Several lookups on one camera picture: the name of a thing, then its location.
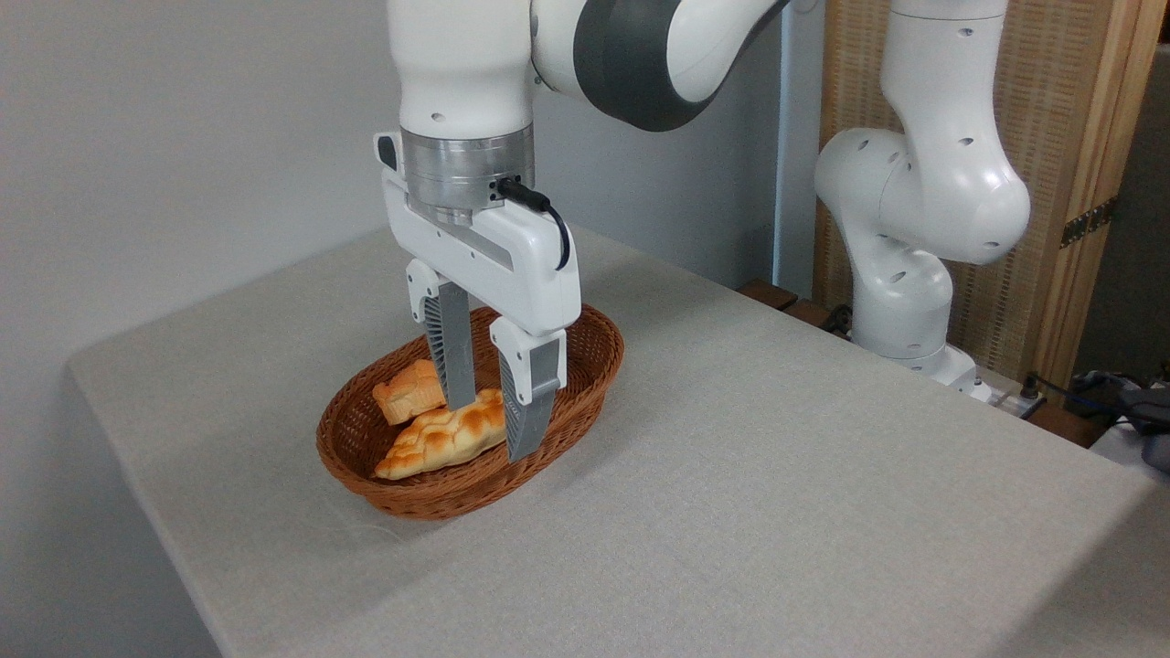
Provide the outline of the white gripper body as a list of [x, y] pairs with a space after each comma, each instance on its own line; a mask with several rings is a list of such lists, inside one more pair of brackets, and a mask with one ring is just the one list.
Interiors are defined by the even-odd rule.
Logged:
[[501, 196], [501, 180], [532, 184], [529, 131], [483, 139], [377, 133], [393, 237], [413, 258], [534, 336], [580, 316], [574, 258], [553, 220]]

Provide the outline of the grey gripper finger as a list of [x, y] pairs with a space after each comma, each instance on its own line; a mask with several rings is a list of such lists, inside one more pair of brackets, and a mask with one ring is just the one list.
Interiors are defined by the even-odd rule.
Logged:
[[407, 267], [407, 281], [412, 316], [424, 325], [443, 398], [450, 409], [467, 407], [476, 397], [468, 294], [421, 259]]
[[567, 333], [535, 337], [501, 316], [490, 338], [500, 354], [508, 459], [518, 462], [542, 445], [555, 396], [567, 386]]

